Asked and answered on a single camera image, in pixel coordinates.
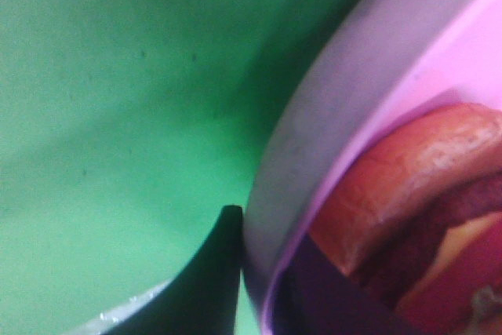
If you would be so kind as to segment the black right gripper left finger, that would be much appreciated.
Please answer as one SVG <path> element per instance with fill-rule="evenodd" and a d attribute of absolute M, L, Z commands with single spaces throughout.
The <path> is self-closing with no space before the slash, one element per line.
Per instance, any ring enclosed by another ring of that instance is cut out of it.
<path fill-rule="evenodd" d="M 233 334 L 243 259 L 242 222 L 241 206 L 224 206 L 182 272 L 107 333 Z"/>

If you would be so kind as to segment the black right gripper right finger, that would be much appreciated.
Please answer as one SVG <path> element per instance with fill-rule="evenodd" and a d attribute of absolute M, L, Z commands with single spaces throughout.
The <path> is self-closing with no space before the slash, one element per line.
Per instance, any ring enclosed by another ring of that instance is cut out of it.
<path fill-rule="evenodd" d="M 370 298 L 307 235 L 278 280 L 273 334 L 420 334 Z"/>

